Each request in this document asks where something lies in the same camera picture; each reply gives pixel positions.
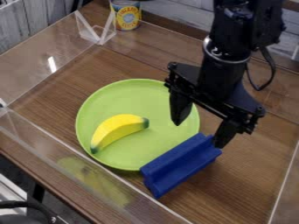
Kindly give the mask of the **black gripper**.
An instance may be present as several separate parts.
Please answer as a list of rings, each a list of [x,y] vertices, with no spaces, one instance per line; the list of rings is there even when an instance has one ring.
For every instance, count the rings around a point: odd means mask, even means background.
[[[253,132],[265,109],[243,85],[248,57],[219,59],[204,56],[200,66],[172,61],[168,71],[164,85],[171,94],[171,119],[176,126],[188,117],[195,103],[221,119],[212,138],[216,148],[223,149],[236,134]]]

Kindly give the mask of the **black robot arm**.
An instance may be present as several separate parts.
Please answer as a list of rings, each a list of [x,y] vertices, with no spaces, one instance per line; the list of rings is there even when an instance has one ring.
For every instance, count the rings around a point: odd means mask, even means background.
[[[265,108],[244,88],[253,51],[271,67],[267,47],[285,29],[283,0],[213,0],[213,21],[203,40],[199,66],[168,64],[164,85],[169,91],[172,122],[179,125],[199,105],[221,118],[212,144],[224,148],[236,134],[252,133]]]

